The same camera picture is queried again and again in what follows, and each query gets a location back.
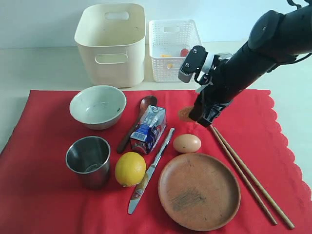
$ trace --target red cloth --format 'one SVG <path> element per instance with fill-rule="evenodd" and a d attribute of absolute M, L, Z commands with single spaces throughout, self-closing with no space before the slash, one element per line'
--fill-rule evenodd
<path fill-rule="evenodd" d="M 127 214 L 133 188 L 122 188 L 115 180 L 118 142 L 138 114 L 138 103 L 155 95 L 167 111 L 167 128 L 155 150 L 144 156 L 149 166 L 171 127 L 179 134 L 200 137 L 206 153 L 223 161 L 238 178 L 241 204 L 234 219 L 210 234 L 308 234 L 312 233 L 311 191 L 287 148 L 287 139 L 275 121 L 270 91 L 245 90 L 216 119 L 215 126 L 294 223 L 288 230 L 268 205 L 278 225 L 272 226 L 245 184 L 227 160 L 210 131 L 196 123 L 178 119 L 177 113 L 193 104 L 196 93 L 180 91 L 125 91 L 127 107 L 118 124 L 104 131 L 88 130 L 72 119 L 69 103 L 76 91 L 32 91 L 7 146 L 0 155 L 1 234 L 119 234 L 194 233 L 163 210 L 157 193 L 161 170 L 178 155 L 172 142 L 161 158 L 148 187 L 132 215 Z M 96 135 L 111 145 L 111 178 L 105 188 L 81 187 L 65 164 L 68 147 L 81 137 Z"/>

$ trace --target wooden plate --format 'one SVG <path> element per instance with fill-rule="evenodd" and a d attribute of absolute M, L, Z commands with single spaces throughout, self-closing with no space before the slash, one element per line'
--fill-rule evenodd
<path fill-rule="evenodd" d="M 175 222 L 195 231 L 221 228 L 240 204 L 239 185 L 230 169 L 200 153 L 172 159 L 160 175 L 158 195 Z"/>

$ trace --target plate rim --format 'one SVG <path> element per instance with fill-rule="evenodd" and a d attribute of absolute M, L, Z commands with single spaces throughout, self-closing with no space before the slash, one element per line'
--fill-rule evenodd
<path fill-rule="evenodd" d="M 236 184 L 236 187 L 237 187 L 237 192 L 238 192 L 238 202 L 237 202 L 237 206 L 234 210 L 234 212 L 231 214 L 230 218 L 228 218 L 225 222 L 221 223 L 220 225 L 218 226 L 215 226 L 215 227 L 212 227 L 210 229 L 204 229 L 204 230 L 196 230 L 196 229 L 191 229 L 189 227 L 186 227 L 184 226 L 183 224 L 179 223 L 178 221 L 176 221 L 175 219 L 173 219 L 167 212 L 167 210 L 165 209 L 164 205 L 163 205 L 163 201 L 161 199 L 161 195 L 160 195 L 160 182 L 161 182 L 161 179 L 162 177 L 164 176 L 164 172 L 166 171 L 166 169 L 169 167 L 170 164 L 172 164 L 172 162 L 176 161 L 177 158 L 180 158 L 180 157 L 185 157 L 186 155 L 192 155 L 192 154 L 197 154 L 197 155 L 202 155 L 202 156 L 207 156 L 209 158 L 211 158 L 212 160 L 215 160 L 217 162 L 219 162 L 222 166 L 224 166 L 228 171 L 229 173 L 231 174 L 231 176 L 233 177 L 234 181 L 235 181 L 235 184 Z M 161 203 L 161 206 L 162 208 L 165 210 L 166 214 L 174 221 L 176 222 L 177 224 L 181 225 L 182 227 L 184 228 L 187 228 L 189 230 L 193 230 L 193 231 L 200 231 L 200 232 L 207 232 L 207 231 L 213 231 L 213 230 L 216 230 L 216 229 L 219 229 L 219 228 L 222 228 L 223 226 L 227 225 L 237 214 L 238 212 L 238 209 L 240 207 L 240 202 L 241 202 L 241 191 L 240 191 L 240 186 L 238 184 L 238 181 L 235 177 L 235 175 L 233 174 L 233 172 L 230 170 L 230 168 L 225 165 L 222 161 L 220 161 L 219 159 L 217 159 L 216 157 L 213 157 L 211 155 L 207 155 L 207 154 L 204 154 L 204 153 L 197 153 L 197 152 L 193 152 L 193 153 L 185 153 L 185 154 L 181 154 L 181 155 L 178 155 L 174 158 L 172 158 L 166 165 L 165 167 L 162 169 L 161 173 L 160 173 L 160 177 L 158 179 L 158 198 L 160 200 L 160 203 Z"/>

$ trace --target lemon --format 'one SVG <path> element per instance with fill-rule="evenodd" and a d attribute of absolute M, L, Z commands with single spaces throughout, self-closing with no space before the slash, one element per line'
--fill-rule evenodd
<path fill-rule="evenodd" d="M 144 177 L 146 163 L 138 153 L 127 152 L 118 160 L 115 167 L 115 178 L 123 187 L 139 184 Z"/>

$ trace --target white plastic basket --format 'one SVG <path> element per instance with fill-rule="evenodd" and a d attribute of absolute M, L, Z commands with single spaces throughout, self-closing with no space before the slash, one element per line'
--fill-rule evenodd
<path fill-rule="evenodd" d="M 144 79 L 145 15 L 138 4 L 86 8 L 75 41 L 94 85 L 133 87 Z"/>
<path fill-rule="evenodd" d="M 156 82 L 180 81 L 178 71 L 185 59 L 180 57 L 180 51 L 202 45 L 194 20 L 152 20 L 149 31 L 154 80 Z"/>

